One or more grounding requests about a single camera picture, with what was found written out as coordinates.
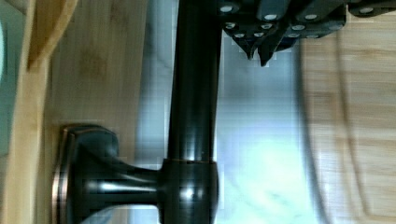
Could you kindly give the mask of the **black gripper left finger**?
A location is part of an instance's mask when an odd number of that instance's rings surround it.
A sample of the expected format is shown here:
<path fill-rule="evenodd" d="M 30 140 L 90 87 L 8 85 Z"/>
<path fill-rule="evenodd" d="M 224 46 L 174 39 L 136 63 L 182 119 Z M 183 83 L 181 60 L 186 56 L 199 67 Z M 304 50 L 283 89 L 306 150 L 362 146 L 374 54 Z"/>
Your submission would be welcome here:
<path fill-rule="evenodd" d="M 255 51 L 270 60 L 288 29 L 290 5 L 291 0 L 218 0 L 218 17 L 249 60 Z"/>

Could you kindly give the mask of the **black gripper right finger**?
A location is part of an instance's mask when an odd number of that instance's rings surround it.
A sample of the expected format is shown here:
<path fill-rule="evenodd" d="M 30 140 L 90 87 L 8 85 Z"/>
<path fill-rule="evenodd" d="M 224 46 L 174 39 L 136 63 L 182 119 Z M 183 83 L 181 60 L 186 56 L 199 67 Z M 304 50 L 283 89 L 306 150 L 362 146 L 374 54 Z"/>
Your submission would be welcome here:
<path fill-rule="evenodd" d="M 395 0 L 260 0 L 257 18 L 275 28 L 258 48 L 261 66 L 299 38 L 322 38 L 342 29 L 347 12 L 371 18 L 394 10 Z"/>

